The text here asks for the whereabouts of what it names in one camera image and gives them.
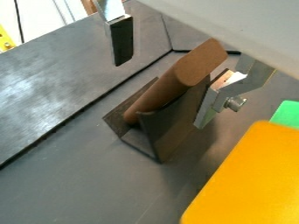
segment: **metal bracket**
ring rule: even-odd
[[[93,4],[105,23],[114,65],[120,66],[133,57],[133,18],[120,0],[93,0]]]
[[[271,66],[245,54],[240,56],[236,70],[232,72],[225,69],[209,85],[193,122],[198,129],[222,109],[229,108],[237,112],[246,101],[238,95],[263,87],[275,72]]]

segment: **metal holder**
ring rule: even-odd
[[[157,78],[145,86],[102,117],[118,138],[149,158],[158,163],[169,159],[177,146],[194,129],[192,123],[201,105],[202,97],[210,83],[210,77],[205,79],[153,112],[137,112],[138,124],[129,126],[122,119],[122,114],[133,104],[142,92],[150,87]]]

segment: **green object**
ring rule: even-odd
[[[283,101],[269,122],[299,129],[299,101]]]

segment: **metal surface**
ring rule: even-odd
[[[98,15],[0,54],[0,165],[170,50],[161,15],[136,1],[134,57],[112,64]]]
[[[105,22],[125,15],[124,5],[120,0],[93,0],[93,4]]]
[[[120,0],[93,0],[93,4],[105,22],[113,62],[120,66],[133,57],[133,18],[125,14]]]
[[[238,111],[245,103],[245,99],[241,99],[238,95],[261,88],[276,71],[245,54],[240,55],[236,69],[234,73],[228,69],[224,70],[209,86],[194,119],[200,129],[216,115],[216,112],[221,112],[224,108],[230,108],[234,112]]]
[[[217,114],[158,165],[118,140],[101,117],[181,56],[162,57],[0,171],[0,223],[178,222],[248,126],[271,118],[283,99],[299,100],[299,81],[276,73],[245,94],[242,109]]]
[[[118,67],[128,62],[134,53],[133,18],[129,15],[106,23],[112,57]]]
[[[201,31],[194,30],[186,24],[165,15],[162,15],[162,21],[172,42],[172,49],[174,51],[190,51],[210,38],[210,36],[204,34]],[[226,45],[222,42],[221,45],[228,52],[237,52],[236,48],[230,45]]]

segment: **yellow block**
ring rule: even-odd
[[[9,38],[5,28],[0,25],[0,49],[2,52],[14,47],[14,42]]]
[[[299,223],[299,130],[250,126],[182,214],[194,223]]]

